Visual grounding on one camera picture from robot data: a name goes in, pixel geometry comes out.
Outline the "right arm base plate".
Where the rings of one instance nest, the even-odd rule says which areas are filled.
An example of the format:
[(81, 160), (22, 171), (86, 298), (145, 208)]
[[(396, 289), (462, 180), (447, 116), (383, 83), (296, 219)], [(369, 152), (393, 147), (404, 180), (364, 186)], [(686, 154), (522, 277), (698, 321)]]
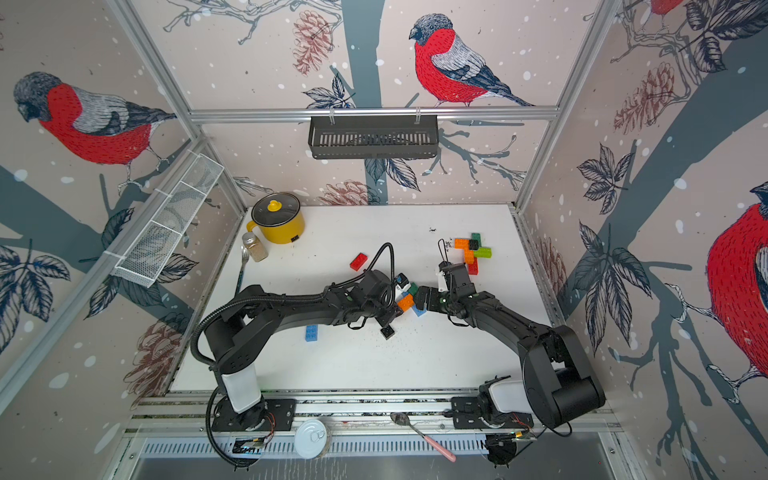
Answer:
[(443, 416), (452, 420), (457, 430), (522, 429), (531, 430), (533, 416), (523, 412), (500, 413), (477, 397), (453, 397)]

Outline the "black small lego brick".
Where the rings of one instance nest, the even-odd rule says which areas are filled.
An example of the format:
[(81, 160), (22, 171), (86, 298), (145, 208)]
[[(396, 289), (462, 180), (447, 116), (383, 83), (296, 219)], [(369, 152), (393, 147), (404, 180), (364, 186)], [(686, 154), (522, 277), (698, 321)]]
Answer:
[(390, 325), (387, 325), (380, 329), (380, 333), (386, 340), (389, 340), (395, 334), (395, 330)]

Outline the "lime green lego brick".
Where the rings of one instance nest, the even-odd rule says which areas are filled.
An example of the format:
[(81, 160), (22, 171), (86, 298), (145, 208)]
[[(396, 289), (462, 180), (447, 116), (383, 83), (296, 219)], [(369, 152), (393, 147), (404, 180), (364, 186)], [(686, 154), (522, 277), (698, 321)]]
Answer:
[(492, 249), (487, 247), (480, 247), (477, 250), (474, 251), (474, 256), (476, 258), (491, 258), (492, 257)]

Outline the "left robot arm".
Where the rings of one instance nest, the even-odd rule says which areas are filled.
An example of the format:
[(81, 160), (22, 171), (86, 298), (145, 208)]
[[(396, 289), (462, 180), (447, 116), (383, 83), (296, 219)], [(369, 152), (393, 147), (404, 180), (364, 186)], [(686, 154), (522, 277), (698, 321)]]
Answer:
[(274, 408), (259, 386), (255, 362), (277, 332), (312, 325), (363, 328), (370, 318), (384, 338), (394, 335), (392, 321), (401, 314), (396, 303), (395, 251), (384, 243), (362, 273), (332, 283), (317, 294), (268, 293), (251, 285), (214, 309), (193, 329), (189, 350), (216, 379), (211, 409), (223, 415), (217, 431), (254, 430), (272, 419)]

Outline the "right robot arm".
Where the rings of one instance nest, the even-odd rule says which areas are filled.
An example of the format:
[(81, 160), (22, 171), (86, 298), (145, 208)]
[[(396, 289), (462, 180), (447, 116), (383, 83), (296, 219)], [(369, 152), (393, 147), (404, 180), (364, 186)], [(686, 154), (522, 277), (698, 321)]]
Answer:
[(415, 306), (461, 319), (513, 350), (526, 400), (544, 426), (554, 429), (604, 406), (604, 389), (571, 328), (535, 322), (478, 292), (463, 265), (443, 262), (440, 271), (446, 288), (420, 286)]

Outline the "red lego brick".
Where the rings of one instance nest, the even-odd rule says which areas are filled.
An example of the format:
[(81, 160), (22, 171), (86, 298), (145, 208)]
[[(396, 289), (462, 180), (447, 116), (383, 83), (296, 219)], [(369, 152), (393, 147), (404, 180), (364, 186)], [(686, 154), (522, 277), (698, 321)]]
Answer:
[(476, 276), (479, 273), (479, 262), (477, 259), (475, 259), (472, 263), (467, 265), (468, 272), (470, 275)]
[(359, 253), (350, 262), (349, 266), (354, 271), (360, 271), (368, 261), (368, 256), (365, 253)]

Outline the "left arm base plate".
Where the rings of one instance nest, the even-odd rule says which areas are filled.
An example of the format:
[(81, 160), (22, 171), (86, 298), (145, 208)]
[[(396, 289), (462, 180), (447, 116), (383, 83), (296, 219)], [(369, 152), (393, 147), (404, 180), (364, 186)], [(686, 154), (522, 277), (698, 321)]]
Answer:
[(288, 398), (263, 398), (258, 404), (237, 413), (229, 399), (218, 400), (212, 410), (213, 432), (290, 431), (297, 401)]

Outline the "red lego brick back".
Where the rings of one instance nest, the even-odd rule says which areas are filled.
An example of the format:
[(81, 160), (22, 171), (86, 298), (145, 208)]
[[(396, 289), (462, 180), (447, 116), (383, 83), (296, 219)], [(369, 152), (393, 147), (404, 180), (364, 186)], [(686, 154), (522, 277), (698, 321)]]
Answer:
[(368, 256), (365, 253), (359, 253), (350, 262), (349, 266), (354, 271), (360, 271), (368, 261)]

